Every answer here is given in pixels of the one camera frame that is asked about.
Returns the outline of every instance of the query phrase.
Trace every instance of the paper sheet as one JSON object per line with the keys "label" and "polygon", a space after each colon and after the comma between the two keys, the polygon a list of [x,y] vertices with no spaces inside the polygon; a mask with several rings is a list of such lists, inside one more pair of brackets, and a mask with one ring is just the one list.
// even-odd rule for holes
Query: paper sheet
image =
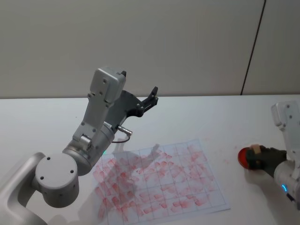
{"label": "paper sheet", "polygon": [[159,224],[229,209],[198,140],[104,154],[93,176],[100,225]]}

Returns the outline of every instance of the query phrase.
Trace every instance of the white table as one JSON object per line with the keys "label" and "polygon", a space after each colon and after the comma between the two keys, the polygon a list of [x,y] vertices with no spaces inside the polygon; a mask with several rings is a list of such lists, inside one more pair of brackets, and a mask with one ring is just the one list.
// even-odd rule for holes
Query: white table
{"label": "white table", "polygon": [[[156,143],[185,142],[198,138],[231,209],[192,217],[173,225],[286,225],[298,224],[300,215],[263,172],[245,171],[237,161],[239,150],[252,143],[284,149],[270,107],[300,96],[160,97],[158,105],[142,118],[130,118],[124,126],[133,130],[124,150]],[[22,156],[41,151],[61,152],[81,122],[87,99],[0,100],[0,177]],[[108,151],[113,151],[112,144]],[[50,225],[94,225],[91,176],[80,177],[77,200],[63,209],[48,206],[40,193],[28,208]]]}

